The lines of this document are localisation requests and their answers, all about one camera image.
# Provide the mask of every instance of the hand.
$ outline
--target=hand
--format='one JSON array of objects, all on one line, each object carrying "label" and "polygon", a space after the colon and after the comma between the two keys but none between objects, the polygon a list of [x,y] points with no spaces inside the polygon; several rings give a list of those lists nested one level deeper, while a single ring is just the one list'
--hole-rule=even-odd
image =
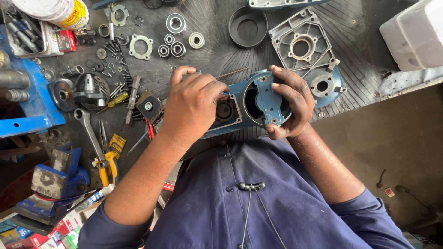
[{"label": "hand", "polygon": [[274,65],[269,67],[269,71],[284,81],[285,85],[273,83],[271,89],[283,95],[292,110],[291,117],[280,127],[275,124],[265,126],[269,138],[277,140],[298,136],[305,130],[308,121],[312,118],[315,103],[311,90],[306,81],[292,71]]},{"label": "hand", "polygon": [[171,142],[187,149],[214,123],[217,101],[228,96],[229,87],[210,74],[181,66],[172,72],[169,91],[159,133],[170,136]]}]

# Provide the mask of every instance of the blue bench vise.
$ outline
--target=blue bench vise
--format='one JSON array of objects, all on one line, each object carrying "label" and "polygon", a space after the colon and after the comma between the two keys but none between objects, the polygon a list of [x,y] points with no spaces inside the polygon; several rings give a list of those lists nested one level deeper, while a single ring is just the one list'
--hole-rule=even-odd
[{"label": "blue bench vise", "polygon": [[50,167],[38,164],[34,168],[34,194],[13,207],[17,215],[12,222],[41,235],[52,232],[73,202],[89,189],[89,174],[78,165],[81,151],[65,144],[52,151]]}]

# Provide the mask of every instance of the shirt sleeve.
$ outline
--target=shirt sleeve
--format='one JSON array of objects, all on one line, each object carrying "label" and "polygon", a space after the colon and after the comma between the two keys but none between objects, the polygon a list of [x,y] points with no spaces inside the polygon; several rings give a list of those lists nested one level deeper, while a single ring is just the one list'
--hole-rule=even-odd
[{"label": "shirt sleeve", "polygon": [[383,201],[373,196],[368,189],[352,200],[330,207],[372,248],[413,249],[386,213]]},{"label": "shirt sleeve", "polygon": [[80,229],[79,249],[137,249],[144,243],[142,237],[151,221],[137,226],[115,223],[105,214],[104,204],[103,201]]}]

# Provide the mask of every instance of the combination wrench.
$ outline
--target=combination wrench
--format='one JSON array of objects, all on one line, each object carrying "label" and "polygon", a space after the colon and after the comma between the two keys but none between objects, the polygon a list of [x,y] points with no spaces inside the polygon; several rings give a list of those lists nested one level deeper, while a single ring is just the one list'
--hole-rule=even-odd
[{"label": "combination wrench", "polygon": [[81,108],[77,108],[74,110],[74,117],[85,127],[86,134],[91,140],[92,147],[94,148],[95,155],[98,158],[98,167],[100,169],[106,168],[109,166],[109,161],[106,160],[103,151],[101,150],[100,144],[98,143],[97,137],[92,130],[91,122],[89,121],[90,113],[87,110],[83,110]]}]

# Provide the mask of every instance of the screwdriver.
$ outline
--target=screwdriver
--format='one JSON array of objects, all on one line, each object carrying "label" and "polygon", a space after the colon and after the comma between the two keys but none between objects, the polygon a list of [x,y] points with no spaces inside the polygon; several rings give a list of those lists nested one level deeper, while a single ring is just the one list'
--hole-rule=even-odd
[{"label": "screwdriver", "polygon": [[106,110],[108,107],[113,107],[116,104],[122,102],[123,100],[129,98],[129,95],[126,92],[122,92],[122,94],[118,95],[114,100],[112,100],[111,102],[108,103],[108,106],[106,106],[105,108],[101,109],[97,114],[103,112],[104,110]]}]

